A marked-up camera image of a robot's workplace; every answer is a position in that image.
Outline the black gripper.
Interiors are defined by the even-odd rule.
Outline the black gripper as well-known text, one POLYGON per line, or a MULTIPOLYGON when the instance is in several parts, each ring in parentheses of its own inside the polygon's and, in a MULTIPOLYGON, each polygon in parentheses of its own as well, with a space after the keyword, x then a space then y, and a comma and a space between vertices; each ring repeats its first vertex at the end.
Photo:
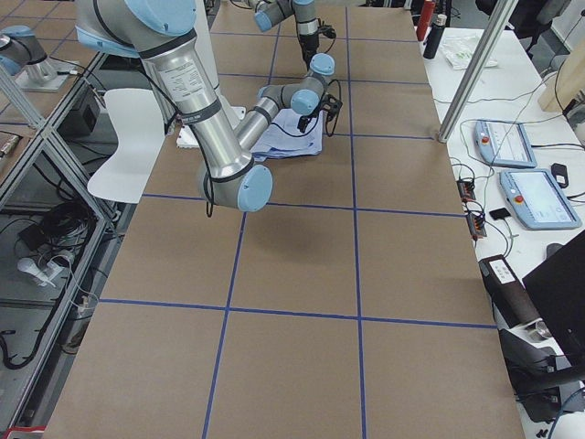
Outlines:
POLYGON ((301 116, 298 120, 298 123, 297 123, 297 130, 298 131, 305 131, 307 129, 309 122, 312 121, 312 119, 319 117, 321 110, 322 110, 322 104, 318 103, 310 114, 301 116))
POLYGON ((317 33, 308 35, 299 34, 298 41, 301 47, 303 60, 311 61, 319 48, 319 35, 317 33))

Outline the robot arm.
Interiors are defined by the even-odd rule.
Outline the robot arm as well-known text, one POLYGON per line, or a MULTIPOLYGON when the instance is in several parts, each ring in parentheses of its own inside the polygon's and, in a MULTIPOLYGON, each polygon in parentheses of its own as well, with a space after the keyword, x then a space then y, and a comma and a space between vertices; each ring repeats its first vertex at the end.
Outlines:
POLYGON ((261 32, 267 32, 293 16, 303 61, 309 65, 319 48, 319 19, 313 0, 245 1, 254 12, 254 20, 261 32))
POLYGON ((297 83, 266 86, 256 105, 232 125, 196 50, 197 6, 193 1, 79 1, 78 40, 96 51, 138 58, 154 68, 167 100, 197 139, 204 163, 198 185, 209 207, 253 212, 272 191, 271 171, 256 164, 250 149, 279 111, 300 115, 299 127, 317 117, 331 100, 327 88, 335 61, 320 53, 319 20, 312 1, 252 1, 263 31, 289 16, 296 22, 307 72, 297 83))

